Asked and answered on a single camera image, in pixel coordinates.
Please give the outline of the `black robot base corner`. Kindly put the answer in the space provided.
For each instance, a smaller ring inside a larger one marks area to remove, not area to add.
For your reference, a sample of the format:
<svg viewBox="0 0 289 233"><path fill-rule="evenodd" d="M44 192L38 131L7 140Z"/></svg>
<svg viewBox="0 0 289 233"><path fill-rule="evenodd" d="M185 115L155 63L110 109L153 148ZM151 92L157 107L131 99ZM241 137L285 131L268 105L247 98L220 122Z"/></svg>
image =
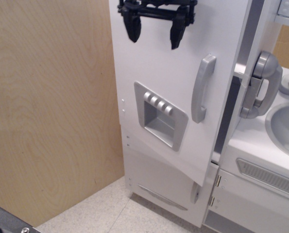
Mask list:
<svg viewBox="0 0 289 233"><path fill-rule="evenodd" d="M0 233L39 233L36 228L0 207Z"/></svg>

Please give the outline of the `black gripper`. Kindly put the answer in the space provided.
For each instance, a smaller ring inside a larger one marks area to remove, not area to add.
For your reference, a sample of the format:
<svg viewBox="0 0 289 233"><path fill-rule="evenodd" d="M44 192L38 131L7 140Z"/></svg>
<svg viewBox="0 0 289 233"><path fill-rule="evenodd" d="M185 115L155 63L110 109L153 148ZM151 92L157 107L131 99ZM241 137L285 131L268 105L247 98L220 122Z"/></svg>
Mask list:
<svg viewBox="0 0 289 233"><path fill-rule="evenodd" d="M118 12L123 16L128 37L134 43L140 37L141 17L172 21L171 49L177 49L185 28L194 22L196 0L120 0Z"/></svg>

